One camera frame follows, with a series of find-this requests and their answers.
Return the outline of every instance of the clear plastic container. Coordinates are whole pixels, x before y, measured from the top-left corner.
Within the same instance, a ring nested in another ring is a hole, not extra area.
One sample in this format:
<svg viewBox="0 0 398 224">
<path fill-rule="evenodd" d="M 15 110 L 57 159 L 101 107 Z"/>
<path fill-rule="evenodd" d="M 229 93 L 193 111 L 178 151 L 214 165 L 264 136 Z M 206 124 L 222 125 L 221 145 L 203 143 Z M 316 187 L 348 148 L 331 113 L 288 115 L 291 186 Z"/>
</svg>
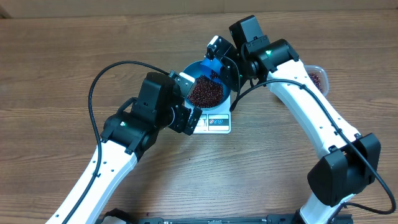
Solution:
<svg viewBox="0 0 398 224">
<path fill-rule="evenodd" d="M 329 92 L 329 79 L 324 69 L 316 65 L 304 65 L 304 68 L 308 74 L 315 73 L 319 77 L 322 88 L 322 94 L 323 96 L 326 96 Z"/>
</svg>

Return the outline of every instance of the wooden table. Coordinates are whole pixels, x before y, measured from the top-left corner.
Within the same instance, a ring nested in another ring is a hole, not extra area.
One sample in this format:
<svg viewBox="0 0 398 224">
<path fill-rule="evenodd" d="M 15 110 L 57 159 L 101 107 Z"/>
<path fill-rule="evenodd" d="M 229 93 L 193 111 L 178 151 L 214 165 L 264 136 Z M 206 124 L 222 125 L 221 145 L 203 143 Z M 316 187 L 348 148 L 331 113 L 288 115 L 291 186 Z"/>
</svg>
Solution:
<svg viewBox="0 0 398 224">
<path fill-rule="evenodd" d="M 116 16 L 0 21 L 0 222 L 43 223 L 95 149 L 87 95 L 95 75 L 120 60 L 182 71 L 247 14 Z M 328 99 L 362 134 L 381 141 L 378 171 L 398 197 L 398 11 L 256 14 L 271 41 L 285 38 L 329 76 Z M 123 65 L 98 82 L 95 118 L 136 96 L 148 69 Z M 318 161 L 287 108 L 267 89 L 239 102 L 229 135 L 162 131 L 104 211 L 137 218 L 253 217 L 293 213 L 310 195 Z M 377 183 L 354 202 L 387 210 Z M 396 223 L 398 213 L 357 208 L 356 223 Z"/>
</svg>

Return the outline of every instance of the wall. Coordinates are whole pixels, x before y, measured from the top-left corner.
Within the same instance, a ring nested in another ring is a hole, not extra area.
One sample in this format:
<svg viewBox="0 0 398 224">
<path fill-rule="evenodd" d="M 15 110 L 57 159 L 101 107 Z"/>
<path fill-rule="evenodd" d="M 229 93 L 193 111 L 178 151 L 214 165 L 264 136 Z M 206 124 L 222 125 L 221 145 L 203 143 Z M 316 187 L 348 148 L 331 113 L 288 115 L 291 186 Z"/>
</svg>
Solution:
<svg viewBox="0 0 398 224">
<path fill-rule="evenodd" d="M 395 9 L 398 7 L 398 0 L 0 0 L 0 7 L 6 17 L 33 18 Z"/>
</svg>

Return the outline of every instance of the container of beans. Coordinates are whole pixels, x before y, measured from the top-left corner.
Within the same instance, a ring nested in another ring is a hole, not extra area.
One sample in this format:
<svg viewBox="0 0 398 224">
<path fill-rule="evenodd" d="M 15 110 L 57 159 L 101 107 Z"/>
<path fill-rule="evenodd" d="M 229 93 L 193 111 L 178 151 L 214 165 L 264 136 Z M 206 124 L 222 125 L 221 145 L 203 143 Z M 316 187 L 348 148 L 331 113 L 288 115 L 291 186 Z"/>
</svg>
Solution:
<svg viewBox="0 0 398 224">
<path fill-rule="evenodd" d="M 184 73 L 196 79 L 196 87 L 185 99 L 191 105 L 202 110 L 214 110 L 222 105 L 231 94 L 231 89 L 223 83 L 214 82 L 212 78 L 203 74 L 200 68 L 201 61 L 193 62 L 184 69 Z"/>
<path fill-rule="evenodd" d="M 324 69 L 316 65 L 304 65 L 304 68 L 315 86 L 317 86 L 323 96 L 326 96 L 329 92 L 329 79 Z"/>
</svg>

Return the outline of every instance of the blue bowl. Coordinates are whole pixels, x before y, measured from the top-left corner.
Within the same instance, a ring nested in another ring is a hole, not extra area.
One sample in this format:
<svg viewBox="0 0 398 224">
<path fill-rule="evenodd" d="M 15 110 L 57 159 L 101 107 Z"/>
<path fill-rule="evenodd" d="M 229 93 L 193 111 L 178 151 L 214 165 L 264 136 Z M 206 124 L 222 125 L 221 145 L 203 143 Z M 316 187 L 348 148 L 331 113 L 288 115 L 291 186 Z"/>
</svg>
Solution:
<svg viewBox="0 0 398 224">
<path fill-rule="evenodd" d="M 187 68 L 184 69 L 184 73 L 192 76 L 193 78 L 199 78 L 201 75 L 203 75 L 203 72 L 201 70 L 201 61 L 197 61 L 197 62 L 193 62 L 192 64 L 190 64 Z M 219 107 L 219 105 L 221 105 L 222 103 L 224 103 L 226 101 L 226 99 L 228 99 L 229 95 L 231 94 L 231 89 L 228 88 L 226 85 L 224 85 L 224 83 L 222 83 L 223 89 L 224 89 L 224 96 L 221 99 L 220 103 L 217 106 L 214 106 L 212 108 L 201 108 L 203 110 L 213 110 L 217 107 Z M 192 107 L 194 107 L 194 105 L 188 100 L 188 98 L 185 99 L 185 101 Z"/>
</svg>

